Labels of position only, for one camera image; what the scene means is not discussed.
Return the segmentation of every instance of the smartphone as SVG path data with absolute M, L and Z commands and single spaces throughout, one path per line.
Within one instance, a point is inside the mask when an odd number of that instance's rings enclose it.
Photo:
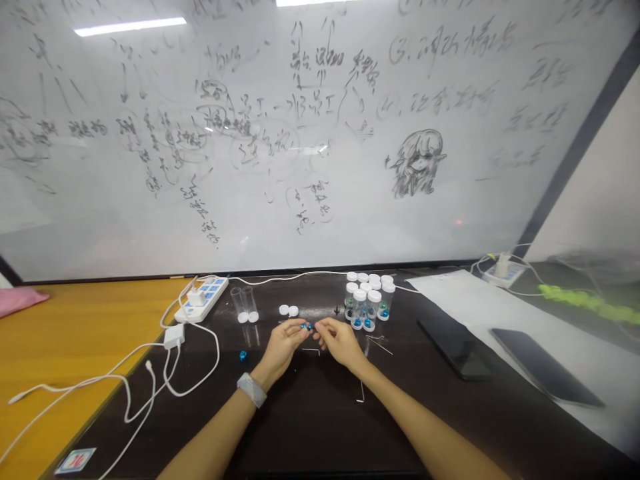
M 440 354 L 463 380 L 487 380 L 491 370 L 478 356 L 480 340 L 454 319 L 419 319 L 424 330 Z
M 491 334 L 524 370 L 529 379 L 551 398 L 590 407 L 605 406 L 558 360 L 526 333 L 492 329 Z

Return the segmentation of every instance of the white power strip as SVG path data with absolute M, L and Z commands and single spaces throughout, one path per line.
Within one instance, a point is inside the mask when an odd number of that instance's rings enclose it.
M 514 282 L 518 280 L 520 275 L 522 275 L 526 269 L 526 265 L 521 265 L 520 263 L 510 261 L 507 264 L 507 275 L 504 278 L 496 276 L 494 265 L 482 274 L 482 280 L 495 285 L 496 287 L 508 289 L 511 288 Z
M 184 304 L 185 309 L 187 310 L 186 314 L 184 310 L 178 309 L 175 313 L 176 321 L 180 323 L 184 323 L 186 321 L 193 323 L 200 323 L 205 319 L 207 314 L 211 311 L 215 302 L 218 301 L 218 298 L 222 295 L 222 292 L 227 288 L 229 284 L 229 279 L 227 278 L 218 278 L 212 280 L 210 283 L 203 284 L 198 290 L 205 293 L 205 302 L 202 305 L 192 305 L 190 301 Z

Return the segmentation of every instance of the whiteboard frame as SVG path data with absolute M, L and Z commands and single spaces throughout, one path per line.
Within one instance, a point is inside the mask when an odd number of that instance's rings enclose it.
M 598 95 L 597 100 L 593 104 L 587 118 L 580 126 L 580 130 L 576 134 L 565 158 L 558 166 L 556 172 L 551 178 L 551 182 L 544 195 L 542 196 L 538 206 L 533 211 L 533 214 L 527 224 L 518 244 L 532 243 L 542 228 L 545 220 L 549 216 L 553 206 L 557 202 L 558 198 L 564 191 L 569 179 L 573 172 L 576 170 L 580 160 L 584 157 L 591 142 L 595 138 L 596 134 L 604 124 L 606 118 L 608 118 L 611 110 L 618 101 L 618 98 L 626 88 L 629 80 L 640 66 L 640 29 L 636 31 L 631 42 L 629 42 L 627 48 L 624 50 L 620 59 L 614 66 L 607 82 L 605 83 L 602 91 Z M 522 247 L 516 247 L 514 254 L 519 257 L 524 257 L 529 250 L 530 245 L 524 245 Z M 385 269 L 402 269 L 402 268 L 434 268 L 434 267 L 447 267 L 447 266 L 469 266 L 476 262 L 478 259 L 465 259 L 465 260 L 446 260 L 446 261 L 416 261 L 416 262 L 404 262 L 404 263 L 372 263 L 370 265 L 342 265 L 336 267 L 305 267 L 302 269 L 279 269 L 279 270 L 256 270 L 256 271 L 234 271 L 234 272 L 215 272 L 218 275 L 226 276 L 242 276 L 242 277 L 255 277 L 255 276 L 267 276 L 267 275 L 286 275 L 295 274 L 303 271 L 314 271 L 318 269 L 322 270 L 367 270 L 375 268 L 376 270 Z M 29 281 L 22 280 L 18 272 L 10 264 L 0 256 L 0 273 L 15 287 L 22 285 L 51 285 L 59 283 L 90 283 L 99 281 L 130 281 L 130 280 L 152 280 L 152 279 L 166 279 L 169 277 L 193 277 L 194 273 L 174 273 L 166 275 L 141 275 L 133 277 L 106 277 L 106 278 L 88 278 L 88 279 L 60 279 L 60 280 L 46 280 L 46 281 Z M 202 272 L 198 275 L 212 273 Z

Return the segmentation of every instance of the pink cloth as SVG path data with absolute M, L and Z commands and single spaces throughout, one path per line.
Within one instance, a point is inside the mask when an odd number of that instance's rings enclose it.
M 0 318 L 29 308 L 48 298 L 49 296 L 45 293 L 38 293 L 31 287 L 0 289 Z

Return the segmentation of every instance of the whiteboard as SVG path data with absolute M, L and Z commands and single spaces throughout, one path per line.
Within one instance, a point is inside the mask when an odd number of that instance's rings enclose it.
M 625 0 L 2 1 L 0 255 L 42 281 L 510 248 L 639 23 Z

